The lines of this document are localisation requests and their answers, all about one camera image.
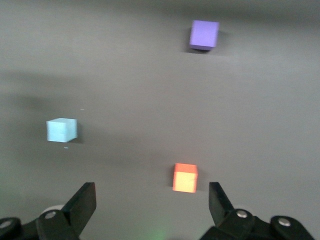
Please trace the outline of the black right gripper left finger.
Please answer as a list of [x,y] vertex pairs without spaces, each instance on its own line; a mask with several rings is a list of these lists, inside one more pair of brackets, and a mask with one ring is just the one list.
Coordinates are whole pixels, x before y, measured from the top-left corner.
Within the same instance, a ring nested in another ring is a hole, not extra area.
[[17,217],[0,220],[2,240],[79,240],[97,207],[96,187],[86,182],[62,206],[49,209],[33,221],[22,224]]

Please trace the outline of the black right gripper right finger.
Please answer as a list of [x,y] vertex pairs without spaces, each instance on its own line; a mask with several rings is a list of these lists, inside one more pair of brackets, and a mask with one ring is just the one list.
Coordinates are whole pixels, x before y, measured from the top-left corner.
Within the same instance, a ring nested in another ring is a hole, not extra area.
[[313,240],[296,219],[276,215],[265,222],[249,211],[234,208],[218,182],[209,183],[208,206],[214,226],[202,240]]

